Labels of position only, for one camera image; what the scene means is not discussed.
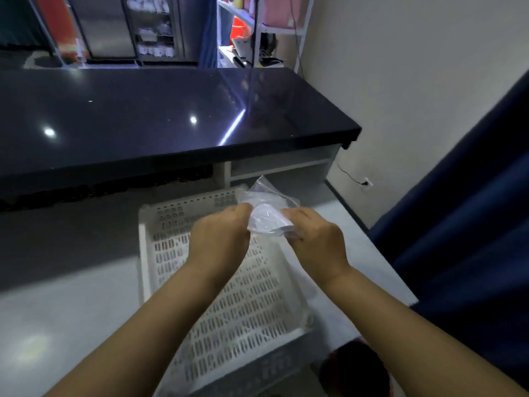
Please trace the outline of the person's left hand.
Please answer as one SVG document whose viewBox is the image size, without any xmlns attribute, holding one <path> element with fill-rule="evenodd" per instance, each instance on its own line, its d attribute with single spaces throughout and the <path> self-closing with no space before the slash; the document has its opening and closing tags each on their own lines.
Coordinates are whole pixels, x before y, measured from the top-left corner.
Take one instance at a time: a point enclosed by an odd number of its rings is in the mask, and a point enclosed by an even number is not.
<svg viewBox="0 0 529 397">
<path fill-rule="evenodd" d="M 198 220 L 190 233 L 188 259 L 183 266 L 196 278 L 225 284 L 238 270 L 250 243 L 248 227 L 230 223 L 225 209 Z"/>
</svg>

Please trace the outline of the person's right hand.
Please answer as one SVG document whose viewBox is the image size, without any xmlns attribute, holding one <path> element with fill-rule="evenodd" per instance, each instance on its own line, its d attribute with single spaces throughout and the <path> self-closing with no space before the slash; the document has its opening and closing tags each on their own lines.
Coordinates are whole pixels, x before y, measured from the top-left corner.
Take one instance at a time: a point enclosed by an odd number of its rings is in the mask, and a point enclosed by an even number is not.
<svg viewBox="0 0 529 397">
<path fill-rule="evenodd" d="M 290 238 L 288 242 L 304 271 L 326 289 L 350 269 L 343 233 L 313 209 L 302 208 L 310 216 L 309 230 L 302 239 Z"/>
</svg>

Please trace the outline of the clear plastic bag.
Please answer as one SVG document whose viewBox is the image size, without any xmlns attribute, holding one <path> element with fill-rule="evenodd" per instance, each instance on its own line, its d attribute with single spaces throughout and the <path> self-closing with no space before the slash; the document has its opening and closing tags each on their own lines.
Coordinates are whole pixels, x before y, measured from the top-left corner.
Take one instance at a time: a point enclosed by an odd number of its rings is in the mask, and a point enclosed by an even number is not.
<svg viewBox="0 0 529 397">
<path fill-rule="evenodd" d="M 281 193 L 265 176 L 260 176 L 252 187 L 237 187 L 235 199 L 238 204 L 247 203 L 253 208 L 249 231 L 271 237 L 299 238 L 300 232 L 283 214 L 284 209 L 300 207 L 299 200 Z"/>
</svg>

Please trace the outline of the person's left forearm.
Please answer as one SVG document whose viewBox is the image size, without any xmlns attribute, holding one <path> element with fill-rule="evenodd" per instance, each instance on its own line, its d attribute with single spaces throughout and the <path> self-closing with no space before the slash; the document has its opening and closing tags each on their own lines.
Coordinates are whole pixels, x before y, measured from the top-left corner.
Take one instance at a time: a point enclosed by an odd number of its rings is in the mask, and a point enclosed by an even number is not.
<svg viewBox="0 0 529 397">
<path fill-rule="evenodd" d="M 239 266 L 187 260 L 43 397 L 152 397 L 190 329 Z"/>
</svg>

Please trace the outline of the person's right forearm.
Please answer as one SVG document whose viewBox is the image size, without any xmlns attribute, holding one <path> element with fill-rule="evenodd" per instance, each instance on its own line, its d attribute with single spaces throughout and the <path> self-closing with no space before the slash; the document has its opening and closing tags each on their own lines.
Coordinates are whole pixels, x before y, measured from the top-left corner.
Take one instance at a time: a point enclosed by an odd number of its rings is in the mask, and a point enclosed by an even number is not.
<svg viewBox="0 0 529 397">
<path fill-rule="evenodd" d="M 349 318 L 407 397 L 529 397 L 502 371 L 355 268 L 317 284 Z"/>
</svg>

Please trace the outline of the white perforated plastic crate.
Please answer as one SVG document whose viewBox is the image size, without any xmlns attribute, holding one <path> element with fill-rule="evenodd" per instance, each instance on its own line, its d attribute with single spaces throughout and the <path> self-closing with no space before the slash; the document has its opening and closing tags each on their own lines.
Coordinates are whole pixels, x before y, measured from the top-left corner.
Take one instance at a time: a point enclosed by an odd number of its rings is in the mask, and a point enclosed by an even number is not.
<svg viewBox="0 0 529 397">
<path fill-rule="evenodd" d="M 236 204 L 238 187 L 139 209 L 141 300 L 188 258 L 196 220 Z M 313 315 L 278 240 L 253 234 L 241 266 L 189 331 L 153 397 L 255 397 L 311 360 Z"/>
</svg>

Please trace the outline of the black counter top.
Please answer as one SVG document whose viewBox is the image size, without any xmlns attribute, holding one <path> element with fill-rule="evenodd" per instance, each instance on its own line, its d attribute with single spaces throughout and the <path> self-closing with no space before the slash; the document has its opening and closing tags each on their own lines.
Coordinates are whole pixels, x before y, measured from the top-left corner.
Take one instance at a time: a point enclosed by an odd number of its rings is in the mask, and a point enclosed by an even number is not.
<svg viewBox="0 0 529 397">
<path fill-rule="evenodd" d="M 0 71 L 0 199 L 341 145 L 362 129 L 288 68 Z"/>
</svg>

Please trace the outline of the dark round object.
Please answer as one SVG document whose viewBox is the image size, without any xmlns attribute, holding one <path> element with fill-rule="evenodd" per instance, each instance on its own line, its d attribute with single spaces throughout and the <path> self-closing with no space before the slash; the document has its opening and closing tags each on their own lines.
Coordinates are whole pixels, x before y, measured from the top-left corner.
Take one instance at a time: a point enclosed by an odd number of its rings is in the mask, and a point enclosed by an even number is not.
<svg viewBox="0 0 529 397">
<path fill-rule="evenodd" d="M 330 397 L 393 397 L 389 372 L 361 338 L 329 354 L 321 364 L 318 378 Z"/>
</svg>

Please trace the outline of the dark blue curtain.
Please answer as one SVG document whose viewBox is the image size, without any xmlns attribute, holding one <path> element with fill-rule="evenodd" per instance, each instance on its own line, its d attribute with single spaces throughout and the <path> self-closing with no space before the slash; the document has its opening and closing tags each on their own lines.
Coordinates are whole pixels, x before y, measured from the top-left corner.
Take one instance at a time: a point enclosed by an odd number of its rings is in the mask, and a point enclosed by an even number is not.
<svg viewBox="0 0 529 397">
<path fill-rule="evenodd" d="M 415 312 L 529 392 L 529 70 L 367 235 Z"/>
</svg>

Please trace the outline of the white metal shelf rack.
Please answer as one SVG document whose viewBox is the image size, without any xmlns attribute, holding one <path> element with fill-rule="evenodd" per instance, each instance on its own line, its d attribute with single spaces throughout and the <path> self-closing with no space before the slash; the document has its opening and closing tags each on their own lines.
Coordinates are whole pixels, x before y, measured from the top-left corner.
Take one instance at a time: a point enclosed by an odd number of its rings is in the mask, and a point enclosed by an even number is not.
<svg viewBox="0 0 529 397">
<path fill-rule="evenodd" d="M 301 27 L 276 28 L 262 23 L 264 0 L 216 0 L 218 68 L 292 68 L 305 77 L 301 56 L 315 0 L 308 0 Z M 233 18 L 251 27 L 251 36 L 230 40 Z"/>
</svg>

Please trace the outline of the orange container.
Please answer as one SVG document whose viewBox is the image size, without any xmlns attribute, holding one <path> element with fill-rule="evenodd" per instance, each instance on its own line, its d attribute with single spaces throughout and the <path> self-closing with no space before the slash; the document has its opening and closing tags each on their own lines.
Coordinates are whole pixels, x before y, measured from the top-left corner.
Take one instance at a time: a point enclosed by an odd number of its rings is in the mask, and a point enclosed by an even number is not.
<svg viewBox="0 0 529 397">
<path fill-rule="evenodd" d="M 237 38 L 248 38 L 251 36 L 251 27 L 243 20 L 234 16 L 230 32 L 230 40 Z"/>
</svg>

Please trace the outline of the pink storage box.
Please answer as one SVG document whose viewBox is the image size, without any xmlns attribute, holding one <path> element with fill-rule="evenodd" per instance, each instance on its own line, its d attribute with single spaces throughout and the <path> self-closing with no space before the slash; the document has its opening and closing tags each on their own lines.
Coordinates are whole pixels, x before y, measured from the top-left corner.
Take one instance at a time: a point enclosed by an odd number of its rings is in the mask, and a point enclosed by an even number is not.
<svg viewBox="0 0 529 397">
<path fill-rule="evenodd" d="M 262 16 L 262 23 L 269 27 L 301 27 L 307 3 L 308 0 L 264 0 L 259 14 Z"/>
</svg>

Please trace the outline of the glass door refrigerator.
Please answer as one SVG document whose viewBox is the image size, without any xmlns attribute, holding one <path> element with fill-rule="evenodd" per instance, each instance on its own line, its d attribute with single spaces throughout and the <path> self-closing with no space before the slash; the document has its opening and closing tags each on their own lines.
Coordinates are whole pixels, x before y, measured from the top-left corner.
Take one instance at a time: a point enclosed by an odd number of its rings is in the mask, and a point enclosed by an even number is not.
<svg viewBox="0 0 529 397">
<path fill-rule="evenodd" d="M 141 65 L 184 63 L 179 0 L 123 0 Z"/>
</svg>

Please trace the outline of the red panel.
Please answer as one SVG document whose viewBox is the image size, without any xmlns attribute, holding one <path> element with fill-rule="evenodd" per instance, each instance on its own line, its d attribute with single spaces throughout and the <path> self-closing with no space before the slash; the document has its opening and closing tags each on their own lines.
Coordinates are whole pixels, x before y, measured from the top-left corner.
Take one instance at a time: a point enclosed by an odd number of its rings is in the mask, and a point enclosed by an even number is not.
<svg viewBox="0 0 529 397">
<path fill-rule="evenodd" d="M 84 63 L 88 51 L 68 0 L 33 0 L 58 56 L 67 64 Z"/>
</svg>

